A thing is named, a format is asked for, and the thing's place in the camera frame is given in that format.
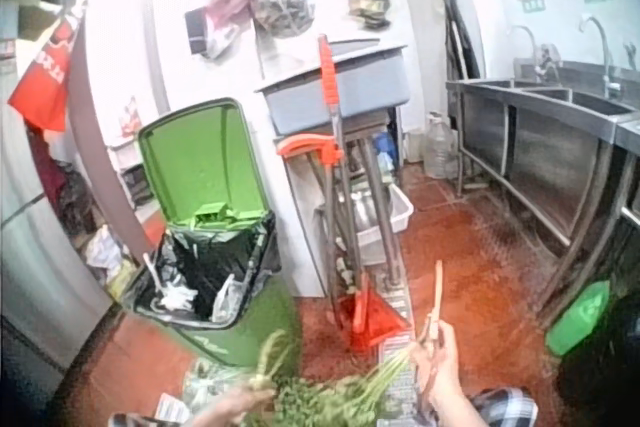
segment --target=sink basin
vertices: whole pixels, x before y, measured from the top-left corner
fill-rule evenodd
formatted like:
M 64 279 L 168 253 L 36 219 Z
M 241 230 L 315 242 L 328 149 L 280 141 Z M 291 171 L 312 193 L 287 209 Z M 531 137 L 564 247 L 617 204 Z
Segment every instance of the sink basin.
M 531 82 L 529 80 L 515 80 L 515 79 L 498 79 L 498 80 L 480 80 L 474 82 L 474 85 L 484 85 L 487 87 L 500 87 L 502 89 L 522 89 L 526 87 L 535 87 L 540 84 Z
M 524 90 L 526 90 L 527 92 L 531 92 L 532 94 L 543 95 L 552 99 L 569 102 L 570 104 L 578 105 L 587 110 L 607 117 L 627 115 L 637 112 L 636 109 L 628 105 L 624 105 L 613 100 L 606 100 L 591 94 L 575 92 L 571 89 L 540 87 L 528 88 Z

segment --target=faucet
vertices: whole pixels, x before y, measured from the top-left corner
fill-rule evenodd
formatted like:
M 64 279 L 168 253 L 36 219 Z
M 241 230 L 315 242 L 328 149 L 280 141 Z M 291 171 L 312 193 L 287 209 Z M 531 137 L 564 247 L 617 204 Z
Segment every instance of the faucet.
M 553 44 L 542 44 L 540 46 L 541 50 L 541 58 L 540 65 L 536 66 L 536 75 L 540 81 L 544 82 L 554 82 L 555 84 L 562 85 L 560 81 L 560 73 L 558 72 L 558 64 L 561 62 L 560 53 L 558 49 Z
M 604 31 L 604 27 L 602 27 L 600 21 L 592 14 L 583 14 L 578 27 L 580 32 L 584 32 L 589 22 L 593 22 L 598 28 L 602 39 L 602 51 L 604 53 L 604 75 L 602 76 L 602 80 L 604 80 L 604 98 L 611 99 L 612 97 L 618 97 L 622 93 L 622 86 L 617 82 L 611 82 L 611 78 L 609 77 L 609 73 L 611 72 L 611 52 L 609 51 L 607 33 Z
M 536 45 L 536 38 L 533 36 L 533 32 L 531 31 L 531 29 L 526 25 L 512 25 L 511 27 L 509 27 L 509 30 L 507 31 L 507 35 L 511 35 L 513 31 L 516 29 L 524 30 L 529 36 L 529 39 L 531 40 L 531 48 L 533 49 L 533 54 L 531 59 L 533 60 L 533 68 L 535 69 L 538 66 L 538 47 Z

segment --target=broom handle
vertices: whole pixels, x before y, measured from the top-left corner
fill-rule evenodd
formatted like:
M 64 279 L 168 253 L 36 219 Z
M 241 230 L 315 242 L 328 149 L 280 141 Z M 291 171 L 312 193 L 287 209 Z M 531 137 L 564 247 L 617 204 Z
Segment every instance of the broom handle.
M 344 152 L 344 156 L 340 159 L 340 181 L 342 183 L 342 193 L 345 200 L 345 208 L 347 214 L 347 250 L 349 257 L 355 264 L 355 281 L 356 287 L 361 288 L 362 261 L 360 258 L 360 248 L 358 246 L 358 234 L 356 232 L 355 212 L 353 209 L 353 201 L 351 200 L 351 178 L 349 168 L 347 167 L 346 157 L 349 155 L 345 149 L 345 142 L 342 135 L 342 117 L 340 115 L 340 96 L 338 94 L 338 82 L 336 80 L 336 66 L 333 63 L 331 46 L 327 40 L 327 36 L 321 34 L 318 37 L 318 50 L 320 53 L 320 72 L 322 75 L 322 92 L 324 101 L 329 109 L 331 116 L 331 125 L 333 127 L 333 136 L 338 144 L 338 148 Z

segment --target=plastic bottle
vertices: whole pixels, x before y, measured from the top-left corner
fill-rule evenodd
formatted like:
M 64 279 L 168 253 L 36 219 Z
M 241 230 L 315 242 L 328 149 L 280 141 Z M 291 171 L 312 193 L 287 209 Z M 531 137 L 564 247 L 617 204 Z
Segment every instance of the plastic bottle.
M 445 179 L 453 157 L 454 136 L 442 115 L 429 113 L 422 161 L 424 173 L 432 179 Z
M 609 302 L 609 281 L 588 286 L 547 332 L 546 344 L 557 356 L 563 356 L 587 337 L 598 323 Z

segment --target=green plastic bin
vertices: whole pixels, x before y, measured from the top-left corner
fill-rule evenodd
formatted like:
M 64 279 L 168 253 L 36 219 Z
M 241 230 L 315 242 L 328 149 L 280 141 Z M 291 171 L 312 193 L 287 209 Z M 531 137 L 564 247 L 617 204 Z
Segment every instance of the green plastic bin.
M 207 205 L 225 204 L 225 211 L 228 208 L 245 221 L 268 212 L 246 124 L 234 100 L 206 102 L 164 116 L 140 131 L 138 144 L 151 189 L 171 231 L 184 233 L 195 228 L 206 232 L 207 227 L 194 226 L 193 219 Z M 268 264 L 265 270 L 281 269 L 275 229 L 258 271 L 263 264 Z M 129 308 L 134 312 L 141 310 L 136 308 L 140 298 L 136 290 L 150 281 L 148 272 L 142 272 L 137 287 L 130 289 Z M 207 321 L 152 318 L 199 355 L 238 367 L 255 367 L 263 342 L 282 329 L 294 346 L 283 371 L 294 374 L 301 328 L 281 276 L 270 276 L 248 302 L 244 313 L 226 328 Z

